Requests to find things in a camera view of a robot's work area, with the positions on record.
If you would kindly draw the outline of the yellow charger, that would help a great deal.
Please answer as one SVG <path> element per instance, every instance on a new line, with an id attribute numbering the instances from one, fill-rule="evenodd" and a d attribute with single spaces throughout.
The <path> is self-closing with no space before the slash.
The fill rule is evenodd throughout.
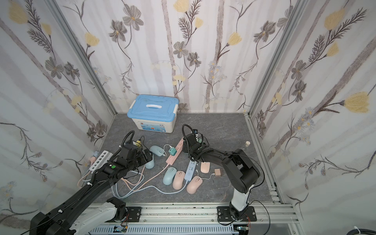
<path id="1" fill-rule="evenodd" d="M 142 147 L 142 143 L 141 143 L 140 140 L 137 140 L 137 141 L 135 142 L 135 145 L 138 146 L 138 147 Z"/>

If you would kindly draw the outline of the teal charger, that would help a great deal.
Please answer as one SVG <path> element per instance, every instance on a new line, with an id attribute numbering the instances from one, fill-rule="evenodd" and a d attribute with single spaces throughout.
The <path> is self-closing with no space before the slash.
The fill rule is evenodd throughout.
<path id="1" fill-rule="evenodd" d="M 170 155 L 171 155 L 171 156 L 175 156 L 175 155 L 176 155 L 176 153 L 177 153 L 177 150 L 176 150 L 176 148 L 174 148 L 174 147 L 171 147 L 171 148 L 169 149 L 169 153 L 170 153 Z"/>

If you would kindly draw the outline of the light blue power strip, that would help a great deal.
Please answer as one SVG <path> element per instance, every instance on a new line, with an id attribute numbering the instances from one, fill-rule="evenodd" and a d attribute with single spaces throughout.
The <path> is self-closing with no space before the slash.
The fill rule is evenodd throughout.
<path id="1" fill-rule="evenodd" d="M 189 165 L 187 167 L 186 174 L 184 177 L 186 181 L 190 182 L 192 180 L 194 173 L 195 173 L 196 164 L 197 164 L 196 161 L 189 162 Z"/>

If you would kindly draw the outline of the pink power strip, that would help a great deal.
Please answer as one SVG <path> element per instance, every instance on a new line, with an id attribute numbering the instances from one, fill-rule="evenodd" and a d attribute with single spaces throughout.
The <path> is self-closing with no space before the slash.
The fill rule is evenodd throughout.
<path id="1" fill-rule="evenodd" d="M 178 145 L 172 149 L 170 152 L 170 156 L 167 158 L 166 163 L 169 165 L 173 165 L 180 153 L 182 152 L 183 149 L 183 144 L 184 144 L 184 139 L 182 138 Z"/>

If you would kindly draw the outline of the peach charger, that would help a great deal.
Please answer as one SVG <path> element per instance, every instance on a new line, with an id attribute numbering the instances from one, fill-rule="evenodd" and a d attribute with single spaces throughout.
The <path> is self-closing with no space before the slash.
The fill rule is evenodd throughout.
<path id="1" fill-rule="evenodd" d="M 222 175 L 222 173 L 221 173 L 221 169 L 220 169 L 220 168 L 216 168 L 216 169 L 214 170 L 214 175 L 215 175 L 216 177 L 220 177 L 220 176 Z"/>

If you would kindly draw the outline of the peach mouse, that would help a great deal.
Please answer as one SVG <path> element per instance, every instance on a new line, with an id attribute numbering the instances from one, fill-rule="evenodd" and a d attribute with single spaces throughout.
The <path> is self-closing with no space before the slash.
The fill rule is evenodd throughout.
<path id="1" fill-rule="evenodd" d="M 210 163 L 209 162 L 202 162 L 200 165 L 200 170 L 203 174 L 207 174 L 210 171 Z"/>

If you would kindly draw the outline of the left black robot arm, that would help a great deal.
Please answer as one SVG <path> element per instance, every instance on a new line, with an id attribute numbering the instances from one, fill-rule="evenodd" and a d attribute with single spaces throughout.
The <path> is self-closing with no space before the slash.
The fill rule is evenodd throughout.
<path id="1" fill-rule="evenodd" d="M 91 179 L 78 192 L 58 207 L 34 216 L 30 222 L 30 235 L 73 235 L 72 225 L 79 216 L 106 190 L 131 170 L 152 161 L 152 153 L 134 144 L 123 144 L 110 158 L 93 164 Z"/>

